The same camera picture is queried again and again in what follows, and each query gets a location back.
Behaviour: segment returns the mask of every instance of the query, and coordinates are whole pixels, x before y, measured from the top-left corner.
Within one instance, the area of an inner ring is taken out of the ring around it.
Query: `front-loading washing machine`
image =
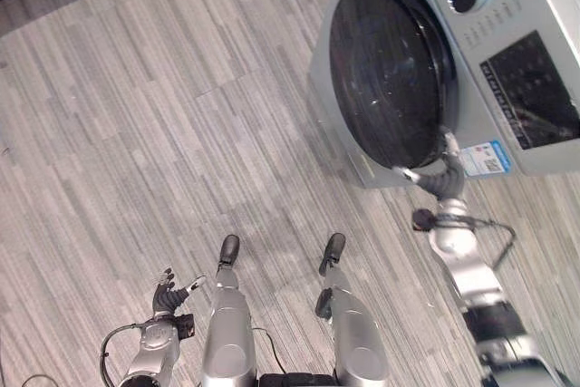
[[[441,126],[471,177],[580,169],[580,0],[330,0],[310,76],[366,187]]]

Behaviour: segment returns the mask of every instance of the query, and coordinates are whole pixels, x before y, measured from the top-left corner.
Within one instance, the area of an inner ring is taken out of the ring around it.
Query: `black cable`
[[[265,328],[257,327],[257,326],[252,328],[252,330],[263,331],[264,333],[266,333],[266,336],[267,336],[268,340],[270,341],[270,345],[272,346],[272,353],[274,354],[275,362],[278,363],[278,367],[280,368],[282,373],[287,373],[284,366],[280,363],[280,359],[278,358],[278,354],[276,353],[276,347],[274,346],[274,340],[272,339],[272,336],[270,335],[268,330],[266,330]]]
[[[494,221],[493,219],[473,218],[473,220],[477,224],[479,224],[479,226],[476,226],[476,228],[499,227],[499,228],[503,228],[509,232],[509,235],[510,235],[509,240],[507,241],[507,243],[505,244],[505,246],[501,250],[501,253],[499,253],[499,256],[496,258],[496,260],[491,265],[492,269],[494,271],[497,271],[499,269],[499,267],[501,266],[501,264],[503,263],[503,261],[508,256],[509,251],[511,251],[511,249],[514,247],[514,243],[516,242],[516,239],[517,239],[516,230],[514,230],[514,228],[512,228],[511,226],[509,226],[507,224],[501,224],[499,222]]]
[[[2,335],[0,334],[0,380],[2,380],[2,387],[6,387],[4,378],[4,366],[2,365]]]
[[[105,384],[106,387],[115,387],[115,384],[112,383],[111,377],[109,376],[109,373],[107,372],[106,358],[109,356],[109,354],[107,353],[107,343],[110,341],[110,339],[116,333],[120,333],[121,331],[130,330],[133,328],[142,328],[144,326],[145,326],[145,324],[131,324],[131,325],[120,326],[119,328],[116,328],[116,329],[112,330],[110,333],[108,333],[105,336],[105,338],[103,339],[102,344],[101,344],[101,360],[100,360],[100,364],[99,364],[99,372],[101,373],[101,380]]]
[[[34,378],[46,378],[47,380],[50,380],[56,387],[59,387],[58,382],[56,382],[52,376],[45,375],[44,373],[36,373],[34,375],[30,375],[28,378],[26,378],[26,381],[22,383],[22,387],[25,387],[25,385]]]
[[[22,383],[21,387],[25,387],[25,385],[34,378],[45,378],[47,380],[50,380],[56,387],[59,387],[58,382],[56,382],[52,376],[49,376],[45,373],[35,373],[34,375],[30,375]],[[0,381],[2,381],[2,387],[6,387],[6,379],[4,377],[4,366],[2,365],[2,334],[0,334]]]

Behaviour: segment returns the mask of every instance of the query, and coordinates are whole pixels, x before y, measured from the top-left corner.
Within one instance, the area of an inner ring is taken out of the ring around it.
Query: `floor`
[[[47,0],[3,1],[28,16],[0,37],[7,386],[33,372],[98,385],[103,336],[150,316],[168,265],[181,284],[210,276],[186,303],[197,335],[174,370],[173,385],[194,386],[230,232],[243,240],[237,271],[254,324],[270,330],[287,369],[330,372],[331,332],[313,307],[334,231],[349,239],[343,268],[379,322],[391,385],[479,385],[450,291],[411,231],[411,211],[433,199],[358,186],[309,86],[325,1],[51,0],[59,7],[43,14]],[[500,278],[546,357],[577,382],[578,198],[580,174],[467,191],[474,215],[516,228]],[[489,259],[505,240],[480,237]],[[114,380],[137,345],[136,332],[113,339]],[[259,371],[275,372],[264,336],[256,347]]]

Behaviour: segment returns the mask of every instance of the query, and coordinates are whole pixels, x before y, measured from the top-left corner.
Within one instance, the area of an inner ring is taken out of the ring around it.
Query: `sticker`
[[[461,150],[459,156],[468,176],[509,172],[511,163],[497,140]]]

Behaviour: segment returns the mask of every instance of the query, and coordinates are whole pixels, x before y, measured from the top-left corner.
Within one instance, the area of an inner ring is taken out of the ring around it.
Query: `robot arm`
[[[101,377],[107,387],[114,387],[104,367],[107,342],[114,333],[137,327],[141,329],[139,351],[119,387],[169,387],[173,365],[179,358],[179,343],[195,333],[193,314],[176,317],[175,311],[205,282],[205,276],[201,276],[186,287],[172,290],[173,277],[171,269],[163,273],[153,296],[153,317],[149,321],[115,330],[103,342]]]
[[[475,236],[476,220],[461,199],[464,170],[459,146],[445,132],[447,170],[423,176],[409,169],[395,169],[437,197],[437,215],[421,209],[413,213],[413,226],[429,231],[431,250],[455,290],[458,308],[476,343],[482,365],[492,375],[482,380],[488,386],[565,387],[565,378],[540,355],[534,339],[508,301],[494,270],[483,260]]]

